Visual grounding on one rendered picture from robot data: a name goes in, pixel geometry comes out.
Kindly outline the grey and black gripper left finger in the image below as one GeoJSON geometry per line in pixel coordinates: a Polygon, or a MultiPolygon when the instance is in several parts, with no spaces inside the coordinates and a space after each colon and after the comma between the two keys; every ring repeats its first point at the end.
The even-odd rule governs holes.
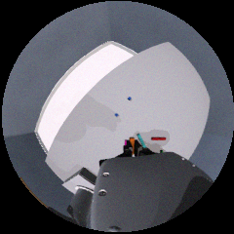
{"type": "MultiPolygon", "coordinates": [[[[116,157],[133,157],[132,153],[133,153],[133,146],[129,140],[126,140],[126,145],[123,146],[123,153],[116,157]]],[[[99,166],[101,166],[101,163],[103,163],[104,160],[107,159],[99,160],[99,166]]]]}

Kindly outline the orange rod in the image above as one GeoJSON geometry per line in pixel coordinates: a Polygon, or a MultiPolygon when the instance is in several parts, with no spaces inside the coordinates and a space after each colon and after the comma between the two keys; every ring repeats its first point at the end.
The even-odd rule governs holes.
{"type": "Polygon", "coordinates": [[[133,155],[134,155],[135,139],[133,137],[130,137],[129,141],[133,146],[133,155]]]}

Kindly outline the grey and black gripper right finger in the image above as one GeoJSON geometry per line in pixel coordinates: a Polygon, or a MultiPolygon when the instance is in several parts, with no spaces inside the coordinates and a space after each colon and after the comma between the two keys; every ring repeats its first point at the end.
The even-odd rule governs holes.
{"type": "Polygon", "coordinates": [[[152,152],[149,148],[142,147],[141,144],[135,139],[134,154],[135,156],[144,156],[157,153],[152,152]]]}

